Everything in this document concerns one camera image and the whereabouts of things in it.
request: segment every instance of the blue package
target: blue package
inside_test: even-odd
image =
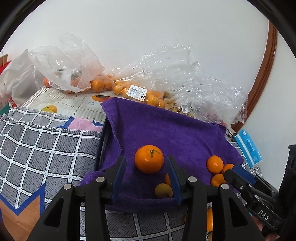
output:
[[[261,155],[252,138],[244,129],[240,130],[234,139],[241,148],[250,167],[254,167],[258,162],[262,161]]]

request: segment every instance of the wall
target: wall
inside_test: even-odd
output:
[[[167,45],[192,43],[205,72],[247,92],[261,64],[268,21],[245,0],[47,0],[15,31],[3,51],[58,45],[82,37],[108,70]]]
[[[288,145],[296,144],[296,59],[279,34],[274,65],[246,129],[257,145],[264,178],[280,187],[288,160]]]

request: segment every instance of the purple towel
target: purple towel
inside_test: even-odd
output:
[[[203,183],[210,185],[212,174],[206,161],[212,155],[224,164],[241,164],[242,157],[225,139],[225,128],[161,108],[113,98],[101,104],[112,126],[104,163],[99,171],[88,173],[82,185],[100,176],[114,165],[118,155],[127,158],[120,199],[107,209],[137,213],[164,212],[177,206],[174,198],[156,199],[155,187],[164,182],[164,166],[153,175],[145,175],[134,166],[134,155],[144,145],[159,147],[164,157],[173,155],[178,164]]]

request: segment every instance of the white sticker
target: white sticker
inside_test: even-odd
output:
[[[126,93],[127,96],[133,97],[137,100],[144,101],[147,94],[147,90],[141,87],[131,85],[128,92]]]
[[[189,106],[187,104],[181,105],[183,114],[190,113]]]

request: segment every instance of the grid pattern cloth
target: grid pattern cloth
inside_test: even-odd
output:
[[[93,169],[100,134],[51,127],[67,117],[38,110],[24,108],[9,115],[0,120],[0,194],[17,209],[46,183],[46,208],[64,184],[77,186]],[[231,144],[244,159],[242,167],[262,175],[258,167],[249,168],[237,143]],[[80,211],[80,240],[86,240],[84,204]],[[106,218],[112,241],[180,241],[186,212],[181,206],[165,213],[106,210]]]

